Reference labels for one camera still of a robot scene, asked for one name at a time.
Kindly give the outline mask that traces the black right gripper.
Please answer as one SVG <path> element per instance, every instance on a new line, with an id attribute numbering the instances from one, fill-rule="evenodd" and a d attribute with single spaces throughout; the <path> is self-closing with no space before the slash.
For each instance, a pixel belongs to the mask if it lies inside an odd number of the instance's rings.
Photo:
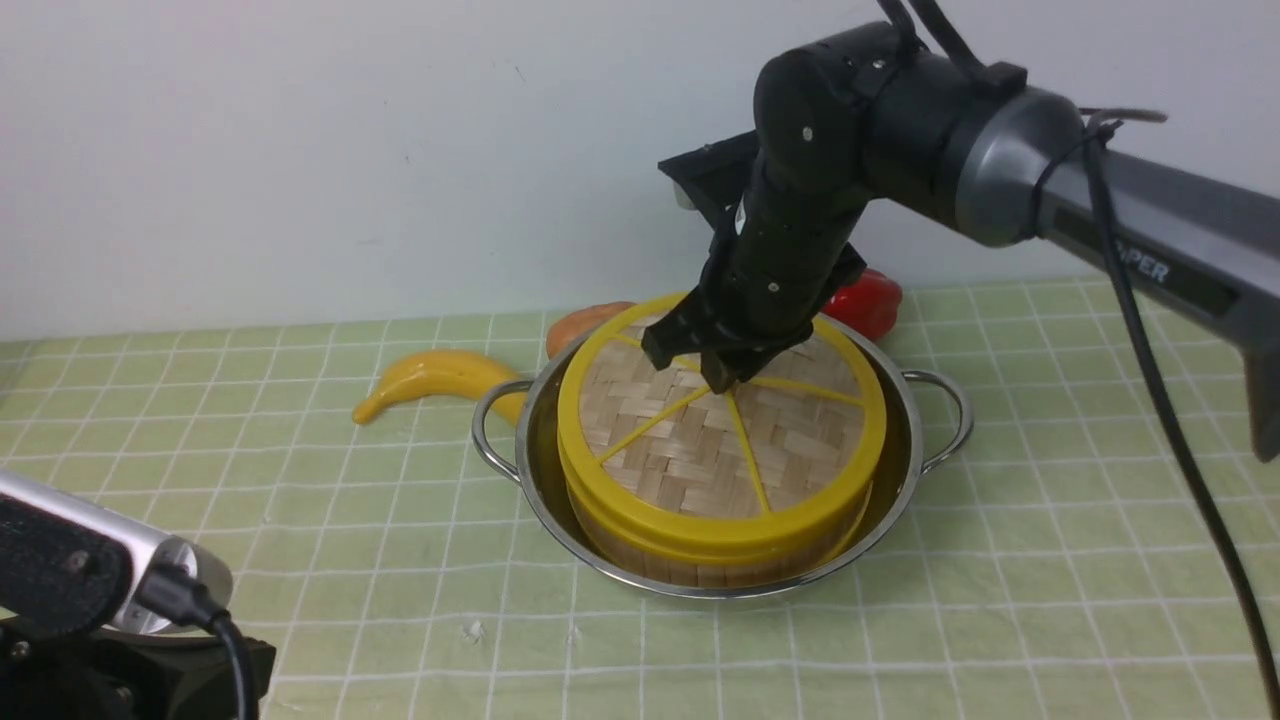
<path id="1" fill-rule="evenodd" d="M 644 331 L 650 364 L 662 370 L 696 354 L 707 386 L 724 395 L 805 342 L 815 315 L 865 265 L 849 241 L 868 202 L 859 183 L 795 184 L 758 151 L 696 286 Z"/>

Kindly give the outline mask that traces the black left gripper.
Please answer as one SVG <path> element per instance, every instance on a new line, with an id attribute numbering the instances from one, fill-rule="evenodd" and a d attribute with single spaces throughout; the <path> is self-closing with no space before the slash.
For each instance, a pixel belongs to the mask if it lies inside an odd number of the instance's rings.
<path id="1" fill-rule="evenodd" d="M 109 629 L 54 638 L 26 620 L 1 629 L 4 719 L 234 719 L 236 682 L 207 635 Z"/>

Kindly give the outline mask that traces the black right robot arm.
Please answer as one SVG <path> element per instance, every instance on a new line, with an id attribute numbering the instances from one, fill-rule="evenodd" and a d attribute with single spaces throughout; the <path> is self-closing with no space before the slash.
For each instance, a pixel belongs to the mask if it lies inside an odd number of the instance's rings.
<path id="1" fill-rule="evenodd" d="M 980 64 L 952 35 L 876 22 L 763 65 L 754 129 L 660 169 L 716 227 L 695 288 L 643 333 L 657 369 L 698 354 L 722 393 L 808 340 L 864 261 L 850 246 L 883 199 L 987 247 L 1042 238 L 1105 268 L 1115 249 L 1155 301 L 1235 345 L 1256 455 L 1277 455 L 1275 197 L 1102 147 L 1103 123 Z"/>

